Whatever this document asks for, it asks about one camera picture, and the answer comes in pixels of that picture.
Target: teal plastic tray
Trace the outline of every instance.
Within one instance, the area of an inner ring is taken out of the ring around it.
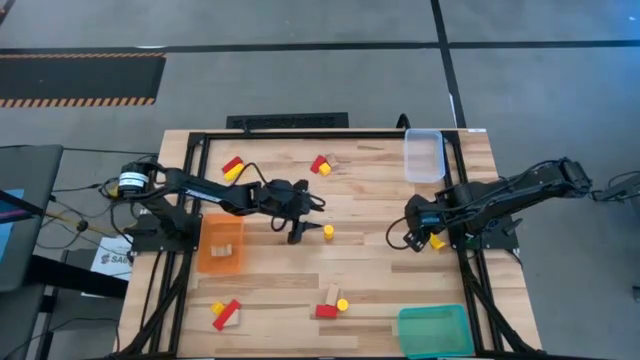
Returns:
[[[473,354],[469,322],[462,305],[400,310],[398,338],[409,359]]]

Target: wooden table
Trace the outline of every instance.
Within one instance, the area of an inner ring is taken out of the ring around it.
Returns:
[[[182,167],[188,134],[187,130],[165,132],[161,164]],[[469,180],[497,179],[486,132],[460,130],[460,139]],[[194,159],[199,159],[198,151]],[[256,162],[267,179],[308,179],[310,191],[324,198],[327,205],[324,213],[306,219],[332,224],[335,237],[325,243],[322,230],[312,230],[303,235],[300,244],[286,245],[286,231],[272,232],[270,218],[245,217],[247,246],[242,274],[199,274],[193,261],[179,357],[399,356],[402,352],[395,324],[400,309],[465,305],[458,260],[452,250],[437,252],[427,246],[414,253],[393,250],[385,243],[384,232],[403,215],[411,195],[433,198],[434,192],[444,187],[443,183],[418,185],[404,180],[401,139],[213,140],[210,151],[206,178],[213,181],[224,183],[220,169],[236,155]],[[330,157],[333,171],[327,177],[309,171],[318,154]],[[449,161],[455,169],[455,162]],[[195,174],[198,166],[193,165]],[[248,171],[242,180],[257,180],[257,176]],[[202,211],[221,212],[215,204],[203,204]],[[392,241],[401,242],[404,232],[404,224],[398,226],[391,233]],[[441,238],[448,241],[446,234]],[[485,254],[496,305],[523,339],[539,348],[520,266],[505,251]],[[155,254],[135,259],[119,327],[123,346],[138,331],[154,260]],[[151,311],[161,275],[162,265],[155,277]],[[311,309],[323,302],[331,283],[343,289],[349,310],[336,320],[313,319]],[[227,303],[231,299],[242,304],[241,323],[218,332],[211,325],[215,317],[209,307],[215,301]],[[490,349],[486,314],[479,303],[478,308],[483,340]],[[167,349],[172,318],[170,309],[161,350]]]

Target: yellow block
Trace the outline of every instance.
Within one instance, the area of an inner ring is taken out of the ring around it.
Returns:
[[[325,240],[333,239],[333,226],[325,225],[325,227],[324,227],[324,239]]]
[[[227,173],[224,174],[224,179],[229,182],[235,180],[242,169],[244,169],[244,164],[238,164],[234,166],[233,169],[227,171]]]
[[[320,167],[318,168],[318,172],[322,174],[322,176],[327,176],[331,172],[331,166],[329,166],[329,164],[327,163],[324,163],[320,165]]]
[[[440,240],[435,234],[431,234],[431,238],[429,238],[429,244],[431,244],[431,247],[436,250],[440,250],[447,245],[444,241]]]
[[[211,311],[218,316],[222,314],[223,310],[224,310],[224,304],[221,303],[220,301],[216,301],[215,303],[213,303],[213,305],[211,305]]]
[[[338,307],[338,310],[346,311],[349,308],[349,302],[347,301],[347,299],[340,299],[338,300],[336,306]]]

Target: clear plastic container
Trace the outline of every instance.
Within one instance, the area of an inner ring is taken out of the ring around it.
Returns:
[[[400,310],[398,339],[409,359],[473,354],[469,322],[459,304]]]
[[[442,133],[407,129],[404,133],[404,176],[411,183],[434,183],[444,177]]]

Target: orange container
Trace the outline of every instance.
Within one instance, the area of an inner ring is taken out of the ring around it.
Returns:
[[[244,258],[244,218],[205,214],[200,229],[197,270],[204,274],[237,274]]]

